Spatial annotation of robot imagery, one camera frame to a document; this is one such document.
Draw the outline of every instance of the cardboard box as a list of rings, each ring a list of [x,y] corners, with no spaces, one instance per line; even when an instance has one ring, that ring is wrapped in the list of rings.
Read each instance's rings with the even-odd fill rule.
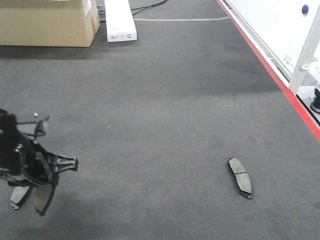
[[[0,0],[0,45],[89,47],[96,0]]]

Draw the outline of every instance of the white box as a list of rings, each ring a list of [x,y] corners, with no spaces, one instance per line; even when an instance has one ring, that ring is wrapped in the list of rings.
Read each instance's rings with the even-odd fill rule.
[[[137,40],[137,30],[128,0],[104,0],[108,42]]]

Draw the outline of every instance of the white label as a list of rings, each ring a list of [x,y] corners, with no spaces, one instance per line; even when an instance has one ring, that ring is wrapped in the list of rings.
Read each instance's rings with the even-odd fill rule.
[[[89,10],[91,9],[91,0],[82,0],[84,15],[87,16]]]

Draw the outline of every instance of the blue button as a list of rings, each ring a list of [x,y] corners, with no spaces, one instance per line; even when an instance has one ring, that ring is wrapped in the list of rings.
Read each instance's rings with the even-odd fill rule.
[[[302,13],[307,14],[309,12],[309,6],[308,5],[303,5],[302,7]]]

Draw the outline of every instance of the white panel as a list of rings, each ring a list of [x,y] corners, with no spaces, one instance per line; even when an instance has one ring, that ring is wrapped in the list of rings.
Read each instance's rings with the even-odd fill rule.
[[[320,0],[228,0],[290,73],[294,72]],[[308,14],[302,13],[308,5]],[[320,47],[317,51],[320,58]]]

